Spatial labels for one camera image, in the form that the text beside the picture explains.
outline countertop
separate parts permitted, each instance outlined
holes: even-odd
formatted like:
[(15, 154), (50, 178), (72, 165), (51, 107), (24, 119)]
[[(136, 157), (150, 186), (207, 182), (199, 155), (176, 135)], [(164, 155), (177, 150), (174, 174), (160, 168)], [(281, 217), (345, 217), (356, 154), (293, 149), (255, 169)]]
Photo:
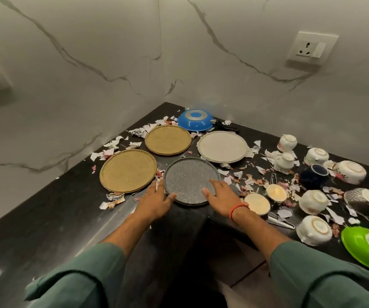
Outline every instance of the countertop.
[[(164, 116), (178, 117), (182, 111), (180, 106), (163, 103), (128, 130), (154, 123)], [(260, 139), (260, 153), (264, 153), (265, 149), (276, 150), (278, 137), (237, 124), (231, 126), (240, 129), (240, 135), (250, 147), (255, 140)], [(137, 137), (133, 140), (127, 131), (121, 135), (129, 135), (132, 141), (143, 141)], [(197, 140), (198, 138), (193, 140), (188, 151), (197, 153)], [(147, 151), (144, 144), (140, 149)], [(303, 160), (306, 152), (307, 148), (303, 145), (298, 144), (295, 148), (300, 160)], [(253, 158), (254, 164), (269, 168), (269, 163), (260, 156)], [(159, 169), (164, 170), (180, 155), (155, 157)], [(344, 160), (335, 155), (330, 155), (330, 158), (334, 161)], [(105, 238), (135, 209), (137, 203), (133, 199), (140, 197), (144, 190), (133, 197), (126, 196), (126, 201), (112, 211), (99, 209), (100, 203), (107, 201), (105, 195), (108, 193), (99, 181), (103, 163), (104, 161), (98, 160), (92, 162), (89, 156), (86, 157), (0, 219), (0, 307), (29, 306), (29, 303), (23, 301), (24, 288), (28, 283)], [(92, 174), (91, 167), (94, 164), (97, 170)], [(232, 166), (238, 171), (238, 167), (245, 164), (244, 159)], [(364, 167), (367, 178), (361, 186), (369, 188), (369, 166)], [(244, 175), (246, 173), (251, 173), (256, 179), (262, 177), (252, 166), (247, 168)], [(279, 180), (285, 177), (287, 176), (278, 174)], [(344, 191), (354, 188), (338, 179), (330, 180), (328, 185)], [(343, 217), (349, 216), (342, 203), (334, 203), (331, 208)], [(290, 222), (297, 225), (302, 218), (302, 213), (296, 207)], [(369, 221), (363, 217), (360, 220), (362, 226), (369, 228)], [(206, 221), (217, 224), (234, 237), (253, 246), (241, 229), (215, 213), (210, 206), (193, 209), (173, 205), (166, 216), (144, 233), (134, 249), (126, 267), (119, 307), (157, 307)], [(277, 229), (298, 240), (295, 231), (280, 227)], [(356, 263), (336, 238), (317, 249)]]

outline green sleeve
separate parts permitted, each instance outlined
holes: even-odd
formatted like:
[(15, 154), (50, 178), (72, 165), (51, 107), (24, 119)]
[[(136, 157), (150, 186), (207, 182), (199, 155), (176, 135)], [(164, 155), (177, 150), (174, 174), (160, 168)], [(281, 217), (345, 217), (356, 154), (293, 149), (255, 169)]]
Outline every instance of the green sleeve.
[(290, 241), (270, 257), (270, 273), (290, 307), (369, 307), (369, 271)]
[(126, 257), (112, 243), (99, 243), (26, 287), (34, 308), (114, 307)]

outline tan plate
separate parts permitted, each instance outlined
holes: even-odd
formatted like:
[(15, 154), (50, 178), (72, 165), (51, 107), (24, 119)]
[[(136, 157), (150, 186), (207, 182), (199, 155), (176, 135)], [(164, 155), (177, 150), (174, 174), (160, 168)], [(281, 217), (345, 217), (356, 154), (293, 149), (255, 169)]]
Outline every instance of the tan plate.
[(125, 150), (105, 162), (100, 182), (109, 191), (134, 192), (152, 181), (157, 171), (154, 156), (143, 150)]
[(182, 153), (191, 144), (190, 133), (176, 125), (155, 127), (145, 138), (146, 147), (155, 154), (174, 155)]

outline white plate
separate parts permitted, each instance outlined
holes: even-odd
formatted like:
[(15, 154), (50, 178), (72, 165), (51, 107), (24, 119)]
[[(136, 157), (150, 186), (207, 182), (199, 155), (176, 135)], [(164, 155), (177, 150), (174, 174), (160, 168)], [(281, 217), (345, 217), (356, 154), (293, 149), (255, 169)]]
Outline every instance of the white plate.
[(206, 160), (217, 163), (233, 163), (244, 158), (249, 146), (237, 134), (218, 130), (208, 133), (198, 141), (197, 150)]

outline green bowl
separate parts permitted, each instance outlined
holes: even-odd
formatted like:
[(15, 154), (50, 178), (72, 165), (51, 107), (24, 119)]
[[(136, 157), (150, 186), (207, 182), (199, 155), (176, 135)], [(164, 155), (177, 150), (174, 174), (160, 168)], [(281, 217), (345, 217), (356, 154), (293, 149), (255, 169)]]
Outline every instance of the green bowl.
[(346, 227), (341, 232), (341, 241), (352, 257), (369, 268), (369, 229)]

